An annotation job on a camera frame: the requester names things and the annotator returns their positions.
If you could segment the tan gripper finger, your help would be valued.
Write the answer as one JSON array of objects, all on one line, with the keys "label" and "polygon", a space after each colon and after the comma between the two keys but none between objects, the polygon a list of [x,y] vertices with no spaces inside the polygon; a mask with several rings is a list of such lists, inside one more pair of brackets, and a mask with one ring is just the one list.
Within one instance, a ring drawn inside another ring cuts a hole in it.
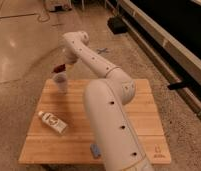
[{"label": "tan gripper finger", "polygon": [[67,72],[71,71],[74,68],[74,65],[71,65],[71,64],[66,64],[65,66],[66,66]]}]

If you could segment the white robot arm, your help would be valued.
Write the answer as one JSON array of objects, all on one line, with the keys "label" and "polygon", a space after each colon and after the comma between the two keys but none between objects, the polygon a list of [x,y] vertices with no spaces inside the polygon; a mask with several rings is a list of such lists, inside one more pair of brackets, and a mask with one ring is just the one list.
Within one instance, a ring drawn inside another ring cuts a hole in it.
[{"label": "white robot arm", "polygon": [[85,31],[65,33],[63,40],[67,63],[80,59],[98,76],[85,88],[83,102],[106,171],[154,171],[124,109],[135,96],[135,81],[91,50]]}]

